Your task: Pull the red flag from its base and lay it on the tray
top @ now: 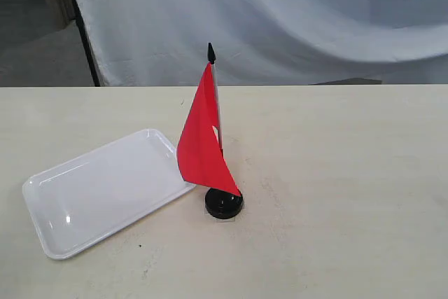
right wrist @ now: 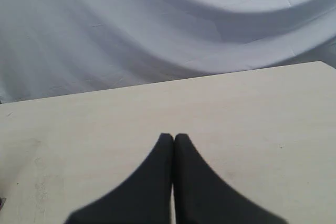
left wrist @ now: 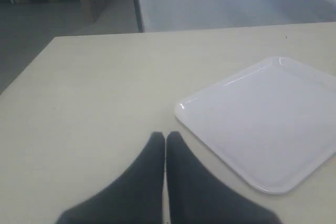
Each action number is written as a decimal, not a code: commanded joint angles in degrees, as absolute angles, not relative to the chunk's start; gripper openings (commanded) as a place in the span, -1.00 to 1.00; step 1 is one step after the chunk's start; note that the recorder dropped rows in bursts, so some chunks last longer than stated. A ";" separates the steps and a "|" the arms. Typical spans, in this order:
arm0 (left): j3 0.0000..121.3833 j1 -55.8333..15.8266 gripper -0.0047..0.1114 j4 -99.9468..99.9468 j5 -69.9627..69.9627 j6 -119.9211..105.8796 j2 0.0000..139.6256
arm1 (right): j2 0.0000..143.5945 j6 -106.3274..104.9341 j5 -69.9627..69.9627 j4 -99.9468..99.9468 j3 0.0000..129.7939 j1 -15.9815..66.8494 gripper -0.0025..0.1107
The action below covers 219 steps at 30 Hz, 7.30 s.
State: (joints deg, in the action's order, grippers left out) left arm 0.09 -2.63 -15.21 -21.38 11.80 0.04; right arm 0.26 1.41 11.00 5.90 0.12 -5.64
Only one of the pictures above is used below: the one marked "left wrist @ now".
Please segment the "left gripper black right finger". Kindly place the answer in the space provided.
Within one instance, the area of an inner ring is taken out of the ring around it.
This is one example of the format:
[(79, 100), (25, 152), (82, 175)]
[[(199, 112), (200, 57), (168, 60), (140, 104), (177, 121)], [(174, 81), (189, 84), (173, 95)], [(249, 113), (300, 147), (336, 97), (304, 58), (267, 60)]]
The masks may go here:
[(179, 132), (166, 138), (166, 179), (171, 223), (280, 223), (271, 210), (217, 179)]

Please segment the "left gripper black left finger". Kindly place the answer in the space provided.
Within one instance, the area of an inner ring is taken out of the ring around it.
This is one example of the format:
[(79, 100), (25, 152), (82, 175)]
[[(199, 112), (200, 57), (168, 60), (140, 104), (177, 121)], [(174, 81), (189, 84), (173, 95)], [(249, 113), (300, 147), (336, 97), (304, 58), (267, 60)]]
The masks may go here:
[(104, 190), (64, 211), (58, 223), (162, 223), (165, 138), (153, 132), (134, 162)]

